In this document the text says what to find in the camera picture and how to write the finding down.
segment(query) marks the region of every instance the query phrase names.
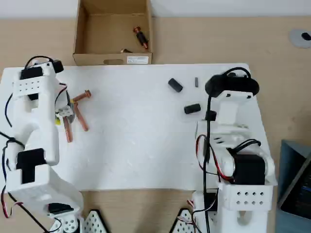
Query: black cylinder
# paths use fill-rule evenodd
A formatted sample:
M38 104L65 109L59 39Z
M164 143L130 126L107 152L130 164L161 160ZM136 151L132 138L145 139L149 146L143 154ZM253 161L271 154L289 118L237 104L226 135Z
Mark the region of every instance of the black cylinder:
M193 104L193 105L188 105L184 107L185 114L191 114L191 113L196 113L201 110L201 106L199 103Z
M146 39L145 35L142 32L136 33L136 36L141 45L143 45L143 43L148 43L148 40Z
M179 84L175 79L170 79L168 84L176 91L176 92L181 92L183 89L183 86Z

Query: gray object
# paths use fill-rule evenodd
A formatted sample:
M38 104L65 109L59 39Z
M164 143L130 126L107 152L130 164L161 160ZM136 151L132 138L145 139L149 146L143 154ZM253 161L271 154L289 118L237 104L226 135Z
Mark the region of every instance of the gray object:
M198 77L194 78L194 86L199 87L199 78Z
M291 193L291 191L295 187L296 183L298 182L298 180L300 179L300 177L302 176L302 174L304 173L304 171L308 167L310 161L311 161L311 154L308 155L308 157L306 158L305 162L303 163L301 169L298 171L297 175L293 179L291 185L286 189L285 193L283 194L283 196L279 200L279 202L277 204L279 208L282 207L282 205L285 202L286 198L289 196L289 194Z
M280 169L278 178L278 205L276 207L276 233L309 233L311 220L296 216L280 209L279 204L286 194L295 176L301 169L299 160L307 159L311 147L300 145L293 141L282 140Z
M311 47L311 32L302 29L293 29L290 31L290 41L298 48Z

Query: white label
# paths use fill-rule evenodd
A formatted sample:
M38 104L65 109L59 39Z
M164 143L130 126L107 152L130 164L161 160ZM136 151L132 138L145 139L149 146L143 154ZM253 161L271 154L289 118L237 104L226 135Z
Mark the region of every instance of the white label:
M147 56L127 56L128 64L148 64L148 60Z

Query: wooden surface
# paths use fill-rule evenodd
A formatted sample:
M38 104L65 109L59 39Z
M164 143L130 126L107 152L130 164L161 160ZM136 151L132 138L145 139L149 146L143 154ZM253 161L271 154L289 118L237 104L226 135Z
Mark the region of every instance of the wooden surface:
M35 54L74 65L74 26L72 19L0 20L0 70L22 66ZM293 28L311 31L311 17L156 18L153 63L248 63L260 84L259 107L278 165L281 139L311 145L311 49L293 47ZM168 233L191 196L176 190L83 194L85 213L100 208L112 233ZM15 213L10 220L0 215L3 231L41 232L21 210ZM39 219L48 226L47 218ZM273 220L268 232L274 232Z

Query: white wall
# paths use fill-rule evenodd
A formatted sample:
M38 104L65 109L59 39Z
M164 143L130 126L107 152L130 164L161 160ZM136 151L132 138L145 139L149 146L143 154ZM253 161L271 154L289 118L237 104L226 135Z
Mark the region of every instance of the white wall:
M153 13L158 17L311 15L311 0L151 1ZM77 2L78 0L0 0L0 17L75 17Z

